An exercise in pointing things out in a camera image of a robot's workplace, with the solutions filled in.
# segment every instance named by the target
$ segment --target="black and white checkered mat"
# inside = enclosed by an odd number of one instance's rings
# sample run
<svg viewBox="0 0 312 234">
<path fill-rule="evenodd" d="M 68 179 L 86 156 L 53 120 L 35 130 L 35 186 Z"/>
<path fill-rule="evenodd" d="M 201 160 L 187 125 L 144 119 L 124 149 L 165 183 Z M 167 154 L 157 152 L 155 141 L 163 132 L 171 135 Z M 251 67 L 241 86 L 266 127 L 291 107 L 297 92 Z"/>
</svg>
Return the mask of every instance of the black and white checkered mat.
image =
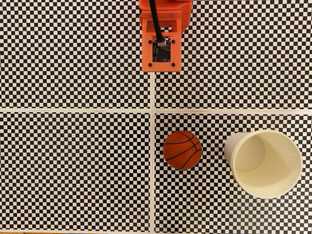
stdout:
<svg viewBox="0 0 312 234">
<path fill-rule="evenodd" d="M 237 132 L 272 129 L 288 135 L 303 157 L 302 177 L 278 199 L 260 199 L 235 182 L 223 156 Z M 191 170 L 179 171 L 163 159 L 162 145 L 173 131 L 200 140 L 203 153 Z M 156 115 L 156 232 L 218 234 L 308 234 L 312 231 L 312 117 L 275 115 Z"/>
<path fill-rule="evenodd" d="M 0 230 L 148 231 L 149 118 L 0 114 Z"/>
<path fill-rule="evenodd" d="M 136 1 L 0 2 L 0 107 L 146 108 Z"/>
<path fill-rule="evenodd" d="M 312 108 L 312 1 L 194 0 L 158 108 Z"/>
</svg>

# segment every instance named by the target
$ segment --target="cup rim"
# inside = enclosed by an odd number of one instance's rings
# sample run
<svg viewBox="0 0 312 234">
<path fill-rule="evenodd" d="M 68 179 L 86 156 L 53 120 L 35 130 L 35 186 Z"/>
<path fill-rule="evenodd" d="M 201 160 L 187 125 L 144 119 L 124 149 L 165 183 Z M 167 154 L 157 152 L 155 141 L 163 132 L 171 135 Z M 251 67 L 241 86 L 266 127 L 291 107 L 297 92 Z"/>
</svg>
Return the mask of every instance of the cup rim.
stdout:
<svg viewBox="0 0 312 234">
<path fill-rule="evenodd" d="M 296 147 L 298 153 L 299 153 L 299 156 L 300 156 L 300 173 L 298 173 L 298 176 L 297 176 L 297 179 L 296 181 L 289 187 L 289 189 L 287 189 L 286 191 L 280 193 L 280 194 L 277 194 L 275 196 L 260 196 L 260 195 L 256 195 L 254 193 L 251 193 L 249 192 L 248 190 L 245 189 L 245 187 L 242 185 L 241 181 L 238 179 L 237 177 L 237 174 L 236 174 L 236 171 L 235 171 L 235 166 L 234 166 L 234 160 L 237 156 L 237 152 L 239 150 L 239 148 L 251 137 L 259 134 L 259 133 L 265 133 L 265 132 L 271 132 L 271 133 L 275 133 L 275 134 L 279 134 L 279 135 L 282 135 L 283 137 L 286 137 L 288 138 L 292 144 Z M 301 178 L 301 174 L 302 174 L 302 167 L 303 167 L 303 160 L 302 160 L 302 154 L 297 146 L 297 144 L 289 137 L 287 136 L 286 134 L 283 134 L 281 132 L 278 132 L 278 131 L 275 131 L 275 130 L 258 130 L 258 131 L 254 131 L 246 136 L 244 136 L 238 143 L 237 145 L 235 146 L 234 150 L 233 150 L 233 153 L 232 153 L 232 158 L 231 158 L 231 168 L 232 168 L 232 173 L 233 173 L 233 176 L 234 176 L 234 179 L 236 180 L 236 182 L 239 184 L 239 186 L 245 191 L 247 192 L 248 194 L 252 195 L 252 196 L 255 196 L 255 197 L 258 197 L 258 198 L 263 198 L 263 199 L 273 199 L 273 198 L 277 198 L 277 197 L 280 197 L 286 193 L 288 193 L 298 182 L 298 180 Z"/>
</svg>

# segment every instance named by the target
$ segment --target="circuit board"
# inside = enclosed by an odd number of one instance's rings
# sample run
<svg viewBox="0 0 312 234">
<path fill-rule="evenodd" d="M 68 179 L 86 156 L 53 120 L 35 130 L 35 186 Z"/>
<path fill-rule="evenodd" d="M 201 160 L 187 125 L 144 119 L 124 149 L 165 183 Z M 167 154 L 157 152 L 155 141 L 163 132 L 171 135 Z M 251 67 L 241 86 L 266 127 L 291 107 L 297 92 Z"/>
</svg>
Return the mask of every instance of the circuit board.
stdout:
<svg viewBox="0 0 312 234">
<path fill-rule="evenodd" d="M 166 38 L 166 44 L 159 46 L 153 41 L 153 62 L 170 62 L 170 39 Z"/>
</svg>

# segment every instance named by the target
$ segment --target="basketball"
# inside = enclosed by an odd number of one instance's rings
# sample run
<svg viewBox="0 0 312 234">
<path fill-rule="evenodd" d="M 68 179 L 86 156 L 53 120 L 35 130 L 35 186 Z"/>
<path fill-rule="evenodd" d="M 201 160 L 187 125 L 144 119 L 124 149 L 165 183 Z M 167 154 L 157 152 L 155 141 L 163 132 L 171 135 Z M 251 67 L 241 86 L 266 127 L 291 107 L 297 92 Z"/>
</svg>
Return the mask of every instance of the basketball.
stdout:
<svg viewBox="0 0 312 234">
<path fill-rule="evenodd" d="M 201 158 L 201 144 L 194 134 L 177 131 L 165 140 L 163 154 L 170 166 L 187 170 L 198 164 Z"/>
</svg>

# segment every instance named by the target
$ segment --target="white paper cup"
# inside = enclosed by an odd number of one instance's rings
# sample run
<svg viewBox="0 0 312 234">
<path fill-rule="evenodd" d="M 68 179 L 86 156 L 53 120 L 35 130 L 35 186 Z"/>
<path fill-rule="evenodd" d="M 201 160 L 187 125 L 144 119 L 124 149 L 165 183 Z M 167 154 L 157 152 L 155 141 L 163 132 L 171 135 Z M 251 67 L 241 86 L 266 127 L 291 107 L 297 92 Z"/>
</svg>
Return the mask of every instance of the white paper cup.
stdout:
<svg viewBox="0 0 312 234">
<path fill-rule="evenodd" d="M 236 133 L 224 155 L 243 190 L 259 198 L 282 196 L 298 182 L 302 157 L 297 145 L 273 130 Z"/>
</svg>

